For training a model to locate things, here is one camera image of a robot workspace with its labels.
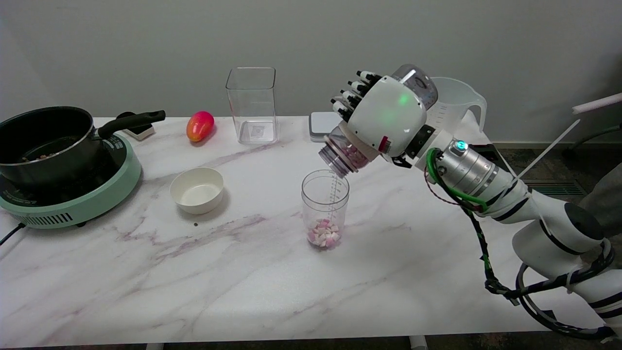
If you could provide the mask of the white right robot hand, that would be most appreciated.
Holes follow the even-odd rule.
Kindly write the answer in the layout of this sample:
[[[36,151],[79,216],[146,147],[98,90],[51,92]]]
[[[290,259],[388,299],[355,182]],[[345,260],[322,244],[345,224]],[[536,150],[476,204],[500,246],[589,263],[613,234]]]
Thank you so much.
[[[381,76],[360,70],[331,100],[341,122],[324,137],[320,157],[340,177],[356,173],[378,157],[400,168],[411,168],[434,132],[427,111],[437,102],[432,79],[413,64]]]

